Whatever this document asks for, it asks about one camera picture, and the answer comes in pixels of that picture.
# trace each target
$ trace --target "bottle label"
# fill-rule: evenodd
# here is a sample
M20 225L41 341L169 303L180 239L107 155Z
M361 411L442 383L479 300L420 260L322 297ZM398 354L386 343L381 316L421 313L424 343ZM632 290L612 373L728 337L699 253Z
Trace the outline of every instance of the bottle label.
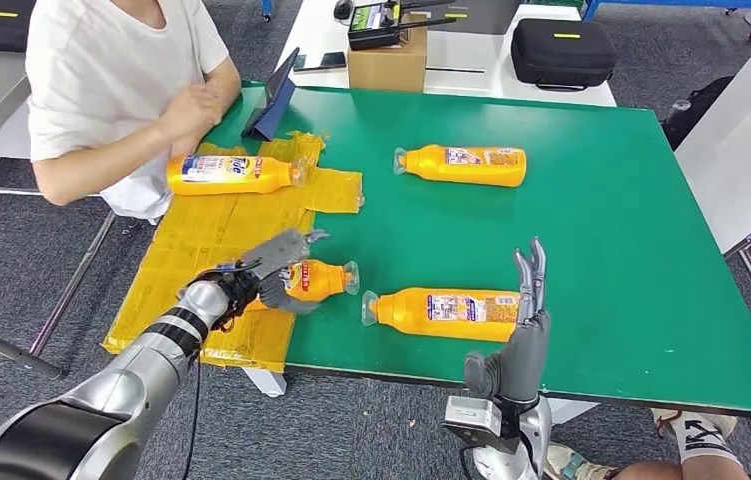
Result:
M473 155L465 148L447 148L446 163L449 165L482 165L481 157Z
M185 182L224 183L242 179L249 174L260 178L263 169L261 157L231 157L225 155L187 155L181 168Z
M428 295L428 320L445 322L516 322L519 294L475 298Z
M483 157L466 148L447 148L446 163L449 165L516 165L519 156L513 148L483 149Z
M305 292L310 290L310 267L307 262L294 263L289 267L284 267L281 269L280 275L285 290L295 288L299 284Z

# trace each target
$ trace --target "smartphone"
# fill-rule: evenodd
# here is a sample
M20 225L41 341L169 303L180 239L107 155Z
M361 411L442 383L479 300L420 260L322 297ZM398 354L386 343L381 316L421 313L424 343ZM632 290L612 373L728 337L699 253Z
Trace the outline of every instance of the smartphone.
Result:
M293 71L306 72L308 70L329 70L332 68L345 68L345 52L330 52L320 56L319 54L302 53L296 57Z

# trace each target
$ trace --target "white t-shirt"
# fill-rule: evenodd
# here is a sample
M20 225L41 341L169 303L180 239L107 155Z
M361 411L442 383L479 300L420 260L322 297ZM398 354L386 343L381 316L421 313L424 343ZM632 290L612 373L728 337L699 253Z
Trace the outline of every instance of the white t-shirt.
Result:
M110 0L38 0L26 69L31 160L115 142L160 118L186 86L228 58L201 0L158 0L153 29ZM169 152L101 192L119 215L156 218L171 200Z

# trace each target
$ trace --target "yellow tape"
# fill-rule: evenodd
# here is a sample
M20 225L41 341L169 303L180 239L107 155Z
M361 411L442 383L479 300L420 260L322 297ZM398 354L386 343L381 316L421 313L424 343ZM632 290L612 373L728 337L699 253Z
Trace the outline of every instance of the yellow tape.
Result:
M175 301L195 274L239 257L278 232L313 228L314 211L355 213L362 176L316 167L325 144L300 132L290 139L264 143L259 155L291 162L303 159L312 168L302 188L271 194L176 195L139 266L131 288L102 346L118 353ZM202 144L198 153L244 155L242 147ZM257 367L283 372L294 316L278 310L249 312L228 333L214 331L201 360L218 366Z

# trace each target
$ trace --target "black bag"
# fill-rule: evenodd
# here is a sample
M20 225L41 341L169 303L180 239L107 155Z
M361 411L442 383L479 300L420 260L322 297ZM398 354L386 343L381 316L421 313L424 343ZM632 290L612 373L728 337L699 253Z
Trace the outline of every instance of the black bag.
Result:
M0 51L24 52L36 0L0 0Z
M608 36L590 22L526 18L516 25L510 50L516 78L545 89L601 85L616 65Z
M664 135L673 151L687 138L687 134L699 123L705 112L711 108L733 78L734 75L718 78L701 90L693 90L687 97L690 101L690 108L683 112L675 112L661 122Z

